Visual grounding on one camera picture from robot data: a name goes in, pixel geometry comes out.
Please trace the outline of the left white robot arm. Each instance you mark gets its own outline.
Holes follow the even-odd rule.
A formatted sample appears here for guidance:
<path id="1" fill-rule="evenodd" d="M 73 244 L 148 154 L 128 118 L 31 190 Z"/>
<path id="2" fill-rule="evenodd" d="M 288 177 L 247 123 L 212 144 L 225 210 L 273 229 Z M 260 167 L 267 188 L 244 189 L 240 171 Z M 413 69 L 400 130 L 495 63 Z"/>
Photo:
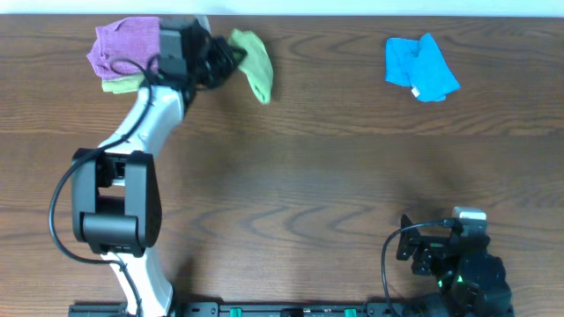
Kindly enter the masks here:
<path id="1" fill-rule="evenodd" d="M 116 131 L 95 149 L 79 149 L 72 159 L 72 228 L 75 238 L 96 255 L 93 262 L 114 270 L 126 295 L 121 316 L 167 316 L 174 288 L 154 249 L 162 207 L 154 160 L 184 120 L 200 91 L 223 85 L 248 56 L 199 21 L 159 25 L 160 47 L 137 68 L 143 82 L 137 101 Z"/>

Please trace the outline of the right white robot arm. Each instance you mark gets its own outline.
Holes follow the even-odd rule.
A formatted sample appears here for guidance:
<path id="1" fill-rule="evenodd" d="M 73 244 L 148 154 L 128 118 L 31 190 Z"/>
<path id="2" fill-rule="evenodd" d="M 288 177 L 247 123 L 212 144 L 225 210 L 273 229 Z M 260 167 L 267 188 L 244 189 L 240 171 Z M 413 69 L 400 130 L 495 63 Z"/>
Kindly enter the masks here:
<path id="1" fill-rule="evenodd" d="M 483 210 L 455 207 L 437 226 L 448 237 L 426 236 L 406 215 L 401 218 L 396 258 L 412 260 L 412 273 L 433 276 L 437 292 L 405 304 L 403 316 L 513 316 L 512 293 L 500 257 L 489 254 Z"/>

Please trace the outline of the light green folded cloth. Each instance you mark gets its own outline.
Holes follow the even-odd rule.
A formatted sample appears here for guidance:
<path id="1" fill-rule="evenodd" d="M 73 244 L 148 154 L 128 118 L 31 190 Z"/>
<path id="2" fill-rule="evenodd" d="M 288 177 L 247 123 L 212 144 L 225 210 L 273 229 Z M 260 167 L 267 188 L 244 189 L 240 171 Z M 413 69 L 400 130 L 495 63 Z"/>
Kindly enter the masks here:
<path id="1" fill-rule="evenodd" d="M 102 80 L 101 88 L 103 92 L 111 92 L 113 94 L 137 92 L 144 80 L 145 77 L 142 74 Z"/>

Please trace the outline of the blue crumpled cloth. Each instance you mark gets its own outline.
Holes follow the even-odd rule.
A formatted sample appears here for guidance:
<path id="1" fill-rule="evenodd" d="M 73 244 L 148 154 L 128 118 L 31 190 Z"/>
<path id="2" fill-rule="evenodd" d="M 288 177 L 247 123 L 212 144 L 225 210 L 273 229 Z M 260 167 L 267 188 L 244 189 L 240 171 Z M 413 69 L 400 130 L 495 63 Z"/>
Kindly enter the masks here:
<path id="1" fill-rule="evenodd" d="M 409 88 L 420 102 L 444 101 L 461 89 L 431 33 L 418 40 L 387 39 L 385 80 Z"/>

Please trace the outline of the purple folded cloth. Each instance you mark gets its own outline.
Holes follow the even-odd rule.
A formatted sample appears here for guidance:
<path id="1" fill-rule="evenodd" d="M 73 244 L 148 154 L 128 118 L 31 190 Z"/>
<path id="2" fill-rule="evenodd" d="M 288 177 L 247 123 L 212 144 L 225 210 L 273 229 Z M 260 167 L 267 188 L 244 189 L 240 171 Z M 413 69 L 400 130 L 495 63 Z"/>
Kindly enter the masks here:
<path id="1" fill-rule="evenodd" d="M 139 70 L 127 63 L 110 63 L 124 57 L 140 65 L 146 65 L 151 57 L 160 52 L 160 19 L 157 17 L 129 17 L 106 26 L 95 28 L 96 40 L 87 59 L 94 73 L 102 80 L 133 75 Z"/>

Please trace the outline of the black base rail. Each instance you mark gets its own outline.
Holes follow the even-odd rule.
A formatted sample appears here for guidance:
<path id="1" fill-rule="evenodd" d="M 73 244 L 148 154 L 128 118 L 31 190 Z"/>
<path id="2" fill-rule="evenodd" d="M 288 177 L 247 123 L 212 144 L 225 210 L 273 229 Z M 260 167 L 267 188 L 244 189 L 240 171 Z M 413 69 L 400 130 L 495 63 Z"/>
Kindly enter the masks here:
<path id="1" fill-rule="evenodd" d="M 450 314 L 437 305 L 428 309 L 422 305 L 394 303 L 400 316 L 479 316 L 475 313 Z M 69 306 L 70 317 L 134 316 L 125 304 L 76 304 Z M 393 316 L 388 305 L 367 302 L 363 305 L 306 305 L 306 304 L 219 304 L 217 302 L 192 302 L 172 307 L 168 316 L 176 317 L 386 317 Z"/>

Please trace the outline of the green microfiber cloth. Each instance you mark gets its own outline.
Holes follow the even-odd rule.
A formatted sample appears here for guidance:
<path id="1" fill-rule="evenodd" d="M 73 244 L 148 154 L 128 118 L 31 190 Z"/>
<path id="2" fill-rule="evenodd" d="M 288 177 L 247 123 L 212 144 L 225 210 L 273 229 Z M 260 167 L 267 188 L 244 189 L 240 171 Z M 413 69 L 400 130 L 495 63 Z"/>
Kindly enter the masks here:
<path id="1" fill-rule="evenodd" d="M 234 29 L 228 43 L 246 51 L 246 56 L 239 63 L 239 70 L 246 75 L 258 101 L 263 105 L 269 104 L 274 70 L 263 41 L 252 31 Z"/>

